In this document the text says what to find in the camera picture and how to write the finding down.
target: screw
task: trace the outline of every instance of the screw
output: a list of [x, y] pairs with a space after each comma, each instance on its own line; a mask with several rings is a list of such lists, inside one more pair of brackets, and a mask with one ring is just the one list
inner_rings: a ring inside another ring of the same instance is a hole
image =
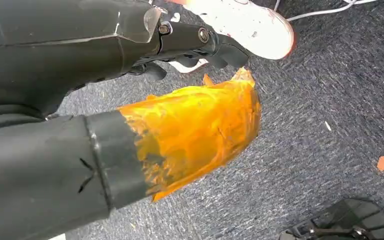
[[199, 40], [203, 43], [207, 43], [208, 40], [209, 40], [209, 32], [206, 28], [204, 27], [201, 27], [199, 30], [198, 30], [198, 37], [199, 37]]
[[160, 34], [169, 34], [170, 33], [170, 27], [167, 25], [161, 25], [161, 26], [159, 26], [158, 31]]

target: carpet floor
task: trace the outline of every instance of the carpet floor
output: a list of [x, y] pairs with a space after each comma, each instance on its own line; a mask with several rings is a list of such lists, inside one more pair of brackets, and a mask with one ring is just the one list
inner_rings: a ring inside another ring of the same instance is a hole
[[[255, 0], [273, 7], [274, 0]], [[283, 0], [286, 17], [337, 8], [341, 0]], [[182, 7], [182, 22], [199, 19]], [[297, 48], [286, 59], [247, 66], [263, 106], [259, 136], [234, 161], [157, 203], [144, 199], [66, 234], [68, 240], [275, 240], [343, 198], [384, 208], [384, 0], [293, 22]], [[64, 114], [94, 114], [149, 94], [215, 82], [236, 69], [205, 66], [162, 81], [145, 76], [90, 84], [69, 95]]]

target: orange tape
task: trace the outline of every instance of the orange tape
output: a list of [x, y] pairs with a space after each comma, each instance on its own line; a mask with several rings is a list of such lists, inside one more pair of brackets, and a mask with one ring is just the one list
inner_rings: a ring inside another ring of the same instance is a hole
[[156, 201], [225, 165], [257, 136], [261, 106], [249, 71], [119, 108]]

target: wire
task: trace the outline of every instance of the wire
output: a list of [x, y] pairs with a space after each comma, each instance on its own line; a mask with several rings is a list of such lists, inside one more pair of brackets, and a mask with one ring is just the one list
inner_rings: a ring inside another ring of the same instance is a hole
[[274, 6], [274, 11], [277, 12], [277, 9], [279, 8], [280, 0], [277, 0], [276, 5]]
[[[336, 9], [304, 13], [304, 14], [301, 14], [301, 15], [298, 15], [298, 16], [294, 16], [294, 17], [288, 18], [287, 21], [291, 22], [291, 21], [294, 21], [294, 20], [303, 19], [303, 18], [306, 18], [306, 17], [309, 17], [309, 16], [315, 16], [315, 15], [334, 14], [334, 13], [338, 13], [338, 12], [344, 11], [344, 10], [352, 7], [353, 5], [371, 3], [371, 2], [378, 1], [378, 0], [343, 0], [343, 1], [347, 2], [348, 5], [340, 7], [340, 8], [336, 8]], [[279, 5], [280, 5], [280, 0], [277, 0], [276, 5], [274, 6], [274, 11], [277, 11], [277, 9], [279, 8]]]

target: orange debris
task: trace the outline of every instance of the orange debris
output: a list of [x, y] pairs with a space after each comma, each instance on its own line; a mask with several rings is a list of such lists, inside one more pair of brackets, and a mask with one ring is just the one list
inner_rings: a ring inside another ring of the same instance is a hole
[[379, 159], [379, 163], [377, 164], [377, 168], [383, 172], [384, 171], [384, 156], [381, 156]]

